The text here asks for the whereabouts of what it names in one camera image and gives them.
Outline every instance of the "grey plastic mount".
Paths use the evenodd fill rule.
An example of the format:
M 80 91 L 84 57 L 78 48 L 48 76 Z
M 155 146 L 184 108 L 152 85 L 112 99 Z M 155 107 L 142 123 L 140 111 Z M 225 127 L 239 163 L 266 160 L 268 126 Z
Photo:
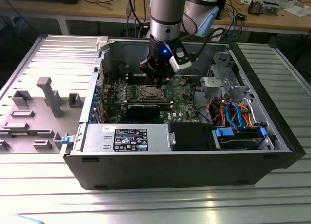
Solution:
M 52 145 L 49 142 L 49 140 L 34 140 L 33 146 L 37 150 L 51 149 L 52 148 Z
M 26 100 L 31 100 L 31 96 L 26 90 L 17 90 L 15 94 L 12 96 L 12 100 L 18 109 L 27 108 L 28 105 Z
M 5 140 L 0 140 L 0 149 L 7 150 L 10 145 Z
M 37 86 L 42 89 L 54 116 L 58 118 L 61 117 L 63 113 L 59 107 L 59 101 L 55 98 L 55 93 L 51 88 L 51 82 L 52 80 L 50 77 L 39 77 Z
M 68 103 L 71 108 L 82 107 L 82 102 L 78 93 L 70 93 L 68 95 Z

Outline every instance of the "motherboard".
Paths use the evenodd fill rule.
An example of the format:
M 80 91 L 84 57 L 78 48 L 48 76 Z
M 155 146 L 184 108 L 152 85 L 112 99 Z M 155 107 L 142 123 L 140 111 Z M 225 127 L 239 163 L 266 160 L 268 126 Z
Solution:
M 199 122 L 192 86 L 185 77 L 175 77 L 160 88 L 150 80 L 118 78 L 103 85 L 99 94 L 102 117 L 97 122 Z

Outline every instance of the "yellow wire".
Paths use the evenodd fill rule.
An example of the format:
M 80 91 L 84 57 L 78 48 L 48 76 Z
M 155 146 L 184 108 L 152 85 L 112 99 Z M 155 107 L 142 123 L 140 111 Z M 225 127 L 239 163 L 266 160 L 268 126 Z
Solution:
M 254 126 L 253 126 L 253 124 L 252 124 L 251 114 L 250 114 L 250 113 L 248 113 L 248 119 L 249 119 L 249 123 L 250 123 L 250 125 L 251 125 L 252 127 L 254 127 Z

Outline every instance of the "blue latch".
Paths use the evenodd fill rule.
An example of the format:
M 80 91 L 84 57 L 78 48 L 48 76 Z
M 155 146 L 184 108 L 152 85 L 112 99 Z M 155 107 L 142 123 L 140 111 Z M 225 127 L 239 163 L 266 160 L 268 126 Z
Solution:
M 231 129 L 231 128 L 217 128 L 215 130 L 215 133 L 216 133 L 217 137 L 220 137 L 220 136 L 232 137 L 232 136 L 234 136 L 233 129 Z
M 72 145 L 72 144 L 74 143 L 74 139 L 75 139 L 75 135 L 65 136 L 65 137 L 62 137 L 62 139 L 60 140 L 60 142 L 61 142 L 62 144 Z
M 261 128 L 261 133 L 263 134 L 264 137 L 267 136 L 267 130 L 265 128 Z

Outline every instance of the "metal slat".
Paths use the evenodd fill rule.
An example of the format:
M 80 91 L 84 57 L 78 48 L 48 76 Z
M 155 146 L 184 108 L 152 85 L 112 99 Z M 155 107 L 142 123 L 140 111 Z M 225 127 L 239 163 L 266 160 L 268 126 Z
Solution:
M 250 64 L 268 64 L 268 65 L 271 65 L 271 64 L 275 64 L 275 65 L 283 65 L 282 61 L 280 61 L 279 59 L 268 59 L 268 58 L 265 58 L 265 59 L 247 59 L 247 61 L 250 63 Z
M 84 194 L 101 193 L 101 190 L 85 190 L 75 178 L 37 178 L 22 179 L 23 186 L 20 185 L 21 179 L 0 179 L 0 196 L 2 195 L 35 195 L 35 194 Z M 198 188 L 165 188 L 165 189 L 136 189 L 136 190 L 114 190 L 107 192 L 176 192 L 176 191 L 201 191 L 201 190 L 238 190 L 238 189 L 266 189 L 266 188 L 291 188 L 291 187 L 311 187 L 311 173 L 271 173 L 262 178 L 255 185 L 249 186 L 217 186 L 217 187 L 198 187 Z
M 34 74 L 23 74 L 19 78 L 19 81 L 37 81 L 39 77 L 42 75 L 34 75 Z M 72 75 L 49 75 L 52 82 L 89 82 L 90 76 L 77 76 L 76 74 Z
M 96 43 L 97 37 L 49 35 L 44 41 Z
M 299 141 L 302 147 L 311 148 L 311 137 L 297 137 L 297 140 Z
M 65 47 L 40 47 L 41 52 L 97 52 L 96 49 L 93 48 L 65 48 Z
M 250 49 L 241 49 L 243 54 L 260 54 L 260 55 L 270 55 L 272 50 L 250 50 Z
M 293 94 L 269 94 L 273 101 L 288 101 L 288 102 L 311 102 L 310 95 L 293 95 Z
M 96 48 L 95 43 L 86 43 L 86 42 L 63 42 L 63 41 L 44 41 L 42 44 L 43 47 L 72 47 L 72 48 Z
M 292 73 L 288 71 L 285 65 L 274 65 L 274 64 L 250 64 L 250 65 L 252 66 L 253 69 L 282 70 L 283 73 L 281 73 L 281 75 L 282 74 L 292 75 Z
M 76 52 L 38 52 L 36 54 L 37 57 L 40 56 L 48 56 L 48 57 L 53 57 L 53 56 L 58 56 L 58 57 L 83 57 L 83 58 L 98 58 L 97 53 L 93 52 L 84 52 L 84 53 L 76 53 Z
M 284 118 L 311 118 L 311 111 L 306 109 L 299 109 L 293 111 L 292 109 L 279 109 Z
M 92 63 L 62 63 L 62 62 L 31 62 L 28 68 L 41 69 L 94 69 Z
M 263 57 L 265 59 L 278 59 L 278 56 L 275 54 L 271 54 L 271 55 L 257 55 L 257 54 L 244 54 L 246 59 L 262 59 Z
M 290 87 L 301 87 L 298 81 L 270 81 L 260 80 L 264 86 L 290 86 Z
M 268 93 L 298 94 L 309 96 L 303 87 L 264 86 L 264 88 Z
M 271 51 L 271 48 L 268 44 L 265 45 L 249 45 L 249 44 L 244 44 L 244 45 L 239 45 L 240 49 L 249 49 L 249 50 L 267 50 Z
M 13 96 L 17 89 L 11 89 L 8 91 L 8 96 Z M 43 91 L 40 88 L 32 88 L 27 90 L 30 94 L 30 96 L 33 97 L 45 97 Z M 57 90 L 58 94 L 62 98 L 67 98 L 70 93 L 78 93 L 80 97 L 85 98 L 87 95 L 87 90 L 78 90 L 78 89 L 59 89 Z
M 311 118 L 303 118 L 300 120 L 286 118 L 285 120 L 290 127 L 311 127 Z
M 308 101 L 296 101 L 296 102 L 289 102 L 289 101 L 274 101 L 277 108 L 288 108 L 288 109 L 306 109 L 309 110 L 311 107 L 311 100 Z
M 297 81 L 292 75 L 257 74 L 258 78 L 267 81 Z
M 256 74 L 291 75 L 291 72 L 289 72 L 288 70 L 285 70 L 285 69 L 256 69 L 256 68 L 253 68 L 253 70 Z
M 85 58 L 85 57 L 56 57 L 56 56 L 35 56 L 32 62 L 67 62 L 67 63 L 95 63 L 95 58 Z
M 36 82 L 16 82 L 13 86 L 16 89 L 38 89 Z M 60 89 L 74 89 L 74 90 L 87 90 L 89 83 L 87 82 L 55 82 L 52 81 L 51 87 L 53 90 Z
M 38 74 L 42 76 L 55 75 L 88 75 L 91 76 L 91 69 L 42 69 L 42 68 L 27 68 L 24 74 Z
M 311 133 L 311 127 L 292 127 L 291 130 L 296 137 L 307 137 Z

